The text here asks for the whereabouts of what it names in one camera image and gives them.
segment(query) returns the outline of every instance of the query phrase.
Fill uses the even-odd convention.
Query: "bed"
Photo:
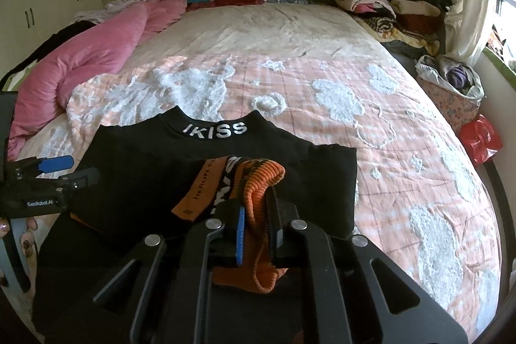
[[[187,12],[138,46],[119,74],[77,86],[66,113],[32,137],[19,159],[71,154],[77,164],[99,125],[137,123],[175,105],[211,121],[257,109],[315,144],[355,147],[355,231],[413,277],[473,342],[499,300],[501,241],[487,190],[399,62],[332,0],[313,1],[318,5]],[[176,85],[157,74],[174,74]],[[56,217],[38,218],[38,245]],[[34,284],[34,257],[29,265]],[[32,328],[34,288],[24,296],[5,291]]]

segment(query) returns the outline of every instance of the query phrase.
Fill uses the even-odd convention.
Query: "orange label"
[[[191,222],[197,219],[213,201],[227,161],[227,156],[208,159],[202,166],[190,191],[172,209],[172,213],[178,218]]]

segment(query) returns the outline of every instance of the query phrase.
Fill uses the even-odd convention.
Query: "pink blanket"
[[[63,113],[71,92],[98,74],[117,74],[138,44],[181,18],[186,0],[138,2],[67,41],[20,86],[8,158],[15,160],[31,135]]]

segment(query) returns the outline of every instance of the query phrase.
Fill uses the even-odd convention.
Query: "silver screw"
[[[219,220],[219,219],[208,219],[206,221],[206,227],[208,229],[218,229],[219,227],[221,227],[223,225],[223,223]]]
[[[352,242],[353,242],[354,245],[359,246],[361,248],[367,246],[367,244],[369,243],[367,238],[365,236],[362,236],[362,235],[355,235],[355,236],[353,236]]]
[[[292,220],[291,226],[297,231],[303,231],[308,227],[308,223],[301,219]]]
[[[159,245],[160,242],[161,238],[159,237],[159,235],[148,235],[145,238],[145,245],[147,246],[156,246]]]

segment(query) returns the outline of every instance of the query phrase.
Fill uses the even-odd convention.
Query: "curtain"
[[[446,14],[446,55],[474,66],[486,46],[496,0],[457,0]]]

